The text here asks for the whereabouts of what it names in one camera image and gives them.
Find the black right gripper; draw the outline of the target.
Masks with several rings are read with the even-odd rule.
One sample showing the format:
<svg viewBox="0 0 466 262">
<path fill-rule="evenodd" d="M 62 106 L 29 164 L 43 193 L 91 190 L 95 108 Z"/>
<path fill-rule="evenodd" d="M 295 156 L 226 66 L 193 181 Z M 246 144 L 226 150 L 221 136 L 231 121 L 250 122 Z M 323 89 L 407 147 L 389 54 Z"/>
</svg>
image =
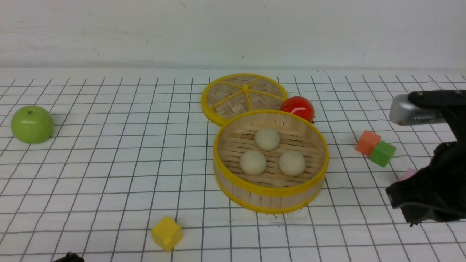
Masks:
<svg viewBox="0 0 466 262">
<path fill-rule="evenodd" d="M 442 143 L 415 180 L 386 188 L 391 207 L 400 209 L 410 227 L 423 222 L 465 218 L 465 142 Z"/>
</svg>

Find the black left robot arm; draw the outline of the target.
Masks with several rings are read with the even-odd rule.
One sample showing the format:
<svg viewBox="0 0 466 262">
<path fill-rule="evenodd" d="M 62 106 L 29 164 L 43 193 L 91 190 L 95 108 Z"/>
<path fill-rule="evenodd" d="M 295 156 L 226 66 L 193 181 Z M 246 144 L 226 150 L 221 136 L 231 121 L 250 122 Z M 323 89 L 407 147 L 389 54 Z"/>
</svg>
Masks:
<svg viewBox="0 0 466 262">
<path fill-rule="evenodd" d="M 64 257 L 53 260 L 52 262 L 85 262 L 85 260 L 77 253 L 68 252 Z"/>
</svg>

